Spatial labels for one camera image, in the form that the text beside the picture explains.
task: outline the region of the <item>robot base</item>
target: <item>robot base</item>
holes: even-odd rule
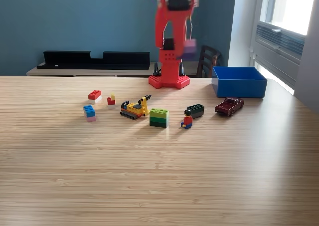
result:
[[[150,76],[149,84],[156,89],[160,89],[162,87],[182,89],[190,84],[190,78],[188,76],[179,76],[178,81],[176,83],[166,84],[162,82],[161,76]]]

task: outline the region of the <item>dark green lego brick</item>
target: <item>dark green lego brick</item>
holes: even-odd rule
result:
[[[155,127],[160,127],[160,128],[167,128],[168,124],[157,123],[157,122],[150,121],[150,126],[155,126]]]
[[[150,111],[150,117],[166,119],[166,118],[168,118],[168,116],[169,116],[169,111],[168,110],[152,109]]]
[[[196,118],[201,117],[203,115],[204,115],[204,111],[192,114],[191,116],[192,116],[193,119],[196,119]]]
[[[163,118],[157,118],[157,117],[150,117],[150,122],[157,122],[157,123],[163,123],[163,124],[167,124],[168,123],[168,118],[163,119]]]
[[[187,109],[191,111],[191,115],[193,117],[193,114],[196,114],[196,113],[203,112],[203,114],[204,114],[204,108],[205,107],[203,105],[197,104],[197,105],[188,106]]]

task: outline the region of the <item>blue lego brick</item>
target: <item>blue lego brick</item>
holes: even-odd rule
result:
[[[264,98],[267,79],[254,67],[214,67],[217,97]]]
[[[95,117],[95,111],[91,105],[87,105],[83,107],[85,117]]]

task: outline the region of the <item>dark red toy car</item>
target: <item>dark red toy car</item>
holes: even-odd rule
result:
[[[243,99],[226,98],[223,103],[215,107],[215,112],[232,116],[239,108],[243,108],[244,104]]]

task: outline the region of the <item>yellow lego excavator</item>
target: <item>yellow lego excavator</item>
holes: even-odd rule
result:
[[[142,115],[147,116],[150,114],[148,110],[147,101],[151,98],[151,95],[146,95],[142,97],[138,103],[130,104],[129,101],[123,102],[121,105],[121,112],[120,114],[124,117],[130,118],[132,120],[136,120],[140,118]]]

